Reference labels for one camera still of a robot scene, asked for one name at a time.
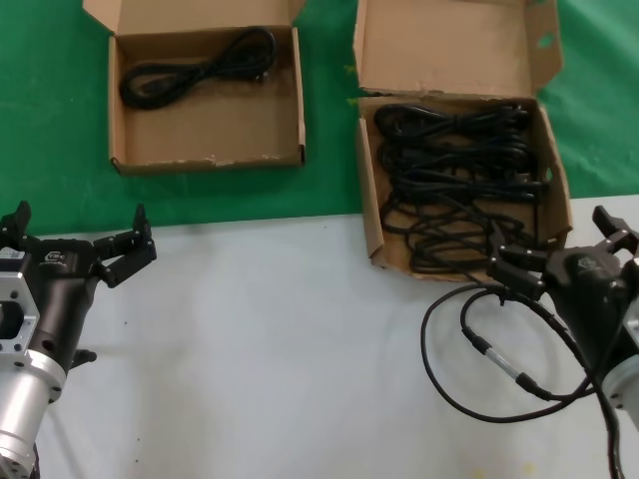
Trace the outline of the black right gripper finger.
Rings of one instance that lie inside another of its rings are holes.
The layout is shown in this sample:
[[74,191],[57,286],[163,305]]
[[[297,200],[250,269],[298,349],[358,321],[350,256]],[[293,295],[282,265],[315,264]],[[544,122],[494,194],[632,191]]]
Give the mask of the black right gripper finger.
[[634,257],[638,256],[638,233],[633,231],[624,220],[611,216],[603,206],[594,208],[592,220],[604,236],[604,239],[595,246],[597,249],[610,254],[625,249]]
[[489,225],[486,240],[487,275],[531,300],[538,300],[545,292],[545,283],[534,273],[545,271],[548,254],[507,243],[498,223]]

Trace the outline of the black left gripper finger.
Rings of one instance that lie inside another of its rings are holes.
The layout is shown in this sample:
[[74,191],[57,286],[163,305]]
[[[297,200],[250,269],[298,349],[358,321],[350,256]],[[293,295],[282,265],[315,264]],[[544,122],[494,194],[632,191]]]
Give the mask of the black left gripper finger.
[[93,248],[98,257],[96,275],[115,288],[157,259],[151,224],[146,209],[138,204],[129,231],[96,239]]
[[14,213],[1,218],[2,259],[21,259],[26,254],[37,256],[40,253],[40,240],[26,232],[31,216],[29,203],[21,201]]

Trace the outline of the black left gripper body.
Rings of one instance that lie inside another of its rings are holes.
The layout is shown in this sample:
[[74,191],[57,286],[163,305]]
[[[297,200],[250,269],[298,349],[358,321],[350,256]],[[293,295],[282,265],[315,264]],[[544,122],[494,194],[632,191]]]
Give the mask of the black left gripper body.
[[25,238],[22,248],[30,255],[39,312],[29,348],[69,371],[94,301],[98,255],[89,241],[79,239]]

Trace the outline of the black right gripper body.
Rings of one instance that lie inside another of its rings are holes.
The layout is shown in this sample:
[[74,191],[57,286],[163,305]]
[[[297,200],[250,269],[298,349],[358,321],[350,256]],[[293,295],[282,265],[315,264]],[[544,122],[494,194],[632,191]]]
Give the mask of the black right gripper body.
[[595,246],[556,251],[546,264],[546,290],[593,372],[609,372],[638,353],[618,326],[638,298],[638,271]]

